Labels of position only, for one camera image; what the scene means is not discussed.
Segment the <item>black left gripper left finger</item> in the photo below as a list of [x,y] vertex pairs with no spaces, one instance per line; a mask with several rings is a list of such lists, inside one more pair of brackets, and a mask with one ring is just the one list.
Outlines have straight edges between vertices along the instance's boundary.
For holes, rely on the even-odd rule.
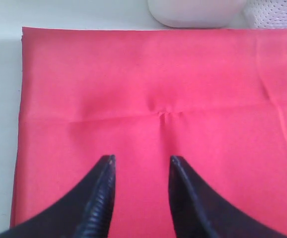
[[65,196],[0,238],[106,238],[112,220],[116,159],[102,156]]

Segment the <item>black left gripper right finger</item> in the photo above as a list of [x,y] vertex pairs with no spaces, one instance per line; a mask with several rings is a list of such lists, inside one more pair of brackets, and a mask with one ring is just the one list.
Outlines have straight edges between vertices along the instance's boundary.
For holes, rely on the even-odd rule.
[[170,158],[168,194],[178,238],[284,237],[221,197],[181,156]]

